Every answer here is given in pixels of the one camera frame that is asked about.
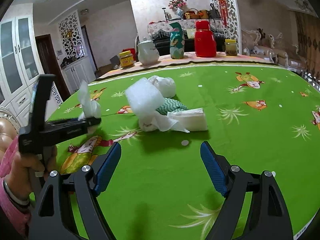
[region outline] metal screw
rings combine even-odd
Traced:
[[[232,165],[231,170],[234,172],[238,172],[240,170],[240,168],[237,165]]]
[[[267,177],[271,177],[272,172],[271,171],[264,171],[264,175],[266,175]]]
[[[55,177],[55,176],[57,176],[58,175],[58,172],[57,171],[51,171],[50,172],[50,176],[51,177]]]
[[[86,172],[88,170],[90,170],[90,166],[89,165],[85,165],[81,168],[82,171]]]

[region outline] glass jar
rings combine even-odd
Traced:
[[[225,40],[225,48],[227,56],[237,56],[237,41],[236,40]]]
[[[122,68],[128,68],[134,66],[133,54],[130,50],[119,53],[120,65]]]

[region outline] bracelet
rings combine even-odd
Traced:
[[[20,200],[18,199],[10,190],[7,182],[5,181],[5,178],[3,180],[3,185],[4,185],[4,189],[5,191],[7,192],[8,196],[15,202],[17,203],[18,205],[21,205],[21,206],[28,206],[30,204],[30,199],[28,200]]]

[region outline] person's hand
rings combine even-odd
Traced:
[[[57,148],[53,148],[52,157],[48,162],[48,172],[56,170]],[[33,192],[29,180],[28,168],[35,171],[44,171],[44,166],[34,154],[20,154],[16,152],[11,165],[10,173],[5,177],[5,181],[11,192],[20,200],[27,200],[31,192]]]

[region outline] black handbag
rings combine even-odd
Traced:
[[[208,11],[210,19],[221,19],[219,11],[214,7],[213,3],[210,4],[210,11]]]

